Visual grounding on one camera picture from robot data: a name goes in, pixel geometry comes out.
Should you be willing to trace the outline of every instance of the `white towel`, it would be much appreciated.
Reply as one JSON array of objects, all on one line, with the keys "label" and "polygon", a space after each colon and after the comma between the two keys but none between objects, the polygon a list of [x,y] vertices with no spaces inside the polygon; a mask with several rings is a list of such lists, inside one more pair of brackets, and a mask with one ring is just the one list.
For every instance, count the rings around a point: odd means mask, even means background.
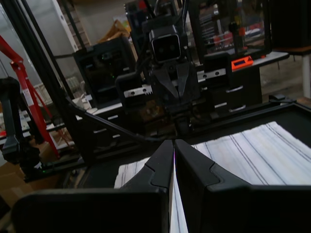
[{"label": "white towel", "polygon": [[[276,122],[193,145],[224,169],[258,185],[311,185],[311,149]],[[136,175],[148,161],[122,165],[115,188]],[[174,167],[172,233],[187,233]]]}]

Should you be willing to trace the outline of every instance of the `red metal frame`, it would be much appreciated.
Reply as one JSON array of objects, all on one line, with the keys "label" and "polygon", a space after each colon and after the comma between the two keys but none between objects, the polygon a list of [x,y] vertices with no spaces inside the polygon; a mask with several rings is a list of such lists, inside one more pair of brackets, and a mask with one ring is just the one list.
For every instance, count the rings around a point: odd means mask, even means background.
[{"label": "red metal frame", "polygon": [[35,88],[32,86],[32,84],[29,81],[26,68],[23,64],[24,60],[21,56],[19,56],[8,44],[7,42],[0,36],[0,51],[6,55],[8,58],[10,58],[11,66],[16,73],[18,77],[18,81],[20,83],[20,86],[23,90],[25,99],[27,101],[28,108],[35,120],[35,123],[42,134],[45,141],[47,141],[51,148],[53,149],[56,156],[59,158],[59,154],[57,151],[57,148],[49,134],[49,132],[46,130],[47,125],[44,121],[40,106],[37,102],[36,95],[39,98],[39,100],[42,102],[43,107],[46,109],[47,113],[51,117],[51,113],[47,109],[47,107],[44,105],[43,101],[41,100],[40,96],[36,92]]}]

